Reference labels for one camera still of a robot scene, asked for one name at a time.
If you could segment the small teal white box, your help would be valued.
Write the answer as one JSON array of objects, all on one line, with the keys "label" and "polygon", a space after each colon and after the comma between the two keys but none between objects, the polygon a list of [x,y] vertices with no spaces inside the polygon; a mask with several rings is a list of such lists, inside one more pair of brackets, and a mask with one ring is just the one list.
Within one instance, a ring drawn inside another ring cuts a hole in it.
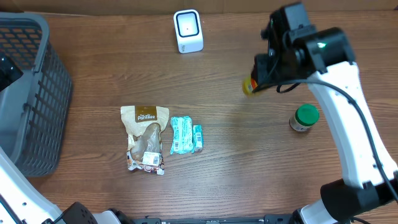
[{"label": "small teal white box", "polygon": [[193,126],[193,150],[194,152],[200,152],[203,150],[203,131],[202,126],[196,124]]}]

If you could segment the green lid jar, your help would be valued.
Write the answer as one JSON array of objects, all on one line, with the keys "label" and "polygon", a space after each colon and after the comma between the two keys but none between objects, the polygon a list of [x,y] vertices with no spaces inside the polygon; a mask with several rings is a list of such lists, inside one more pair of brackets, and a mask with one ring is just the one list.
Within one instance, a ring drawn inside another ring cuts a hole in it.
[{"label": "green lid jar", "polygon": [[311,104],[300,106],[290,117],[289,124],[298,132],[308,131],[320,118],[317,108]]}]

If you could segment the yellow dish soap bottle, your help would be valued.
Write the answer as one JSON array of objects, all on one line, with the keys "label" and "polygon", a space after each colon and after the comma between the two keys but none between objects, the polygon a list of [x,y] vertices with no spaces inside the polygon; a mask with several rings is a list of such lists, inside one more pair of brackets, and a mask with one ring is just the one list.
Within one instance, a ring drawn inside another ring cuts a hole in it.
[{"label": "yellow dish soap bottle", "polygon": [[258,87],[257,82],[255,81],[255,79],[251,78],[251,77],[246,77],[243,80],[243,84],[242,84],[242,91],[246,96],[252,96],[254,95],[254,90]]}]

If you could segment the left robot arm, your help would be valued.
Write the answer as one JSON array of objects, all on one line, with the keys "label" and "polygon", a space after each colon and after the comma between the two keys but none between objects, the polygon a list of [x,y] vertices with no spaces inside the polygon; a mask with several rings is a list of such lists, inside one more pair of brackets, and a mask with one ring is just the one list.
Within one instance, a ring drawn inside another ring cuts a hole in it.
[{"label": "left robot arm", "polygon": [[12,108],[1,109],[1,221],[3,223],[119,223],[114,212],[92,214],[75,202],[65,211],[41,195],[15,166],[11,156],[23,152],[40,110],[13,99]]}]

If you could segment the teal white pouch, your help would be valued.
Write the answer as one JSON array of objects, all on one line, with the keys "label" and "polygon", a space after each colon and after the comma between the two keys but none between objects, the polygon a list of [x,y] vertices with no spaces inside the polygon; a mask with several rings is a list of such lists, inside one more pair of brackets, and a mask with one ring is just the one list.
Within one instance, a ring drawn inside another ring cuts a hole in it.
[{"label": "teal white pouch", "polygon": [[186,154],[193,152],[193,123],[189,116],[171,117],[170,124],[173,129],[171,154]]}]

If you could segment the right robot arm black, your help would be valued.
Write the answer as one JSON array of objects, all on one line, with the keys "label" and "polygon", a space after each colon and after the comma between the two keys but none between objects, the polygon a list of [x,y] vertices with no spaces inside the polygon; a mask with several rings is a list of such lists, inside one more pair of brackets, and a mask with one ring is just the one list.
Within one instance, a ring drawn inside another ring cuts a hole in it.
[{"label": "right robot arm black", "polygon": [[319,31],[301,2],[274,11],[261,37],[268,51],[256,55],[248,95],[301,83],[318,100],[338,149],[342,178],[320,189],[318,201],[282,216],[283,223],[349,223],[397,200],[397,164],[385,148],[366,103],[354,51],[337,27]]}]

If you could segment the brown snack packet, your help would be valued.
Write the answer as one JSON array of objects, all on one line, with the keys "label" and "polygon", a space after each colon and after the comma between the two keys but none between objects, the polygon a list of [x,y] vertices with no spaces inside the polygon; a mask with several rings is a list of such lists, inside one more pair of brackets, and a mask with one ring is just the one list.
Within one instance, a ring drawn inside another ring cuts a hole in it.
[{"label": "brown snack packet", "polygon": [[164,175],[161,133],[170,111],[161,106],[122,106],[121,121],[127,132],[127,168]]}]

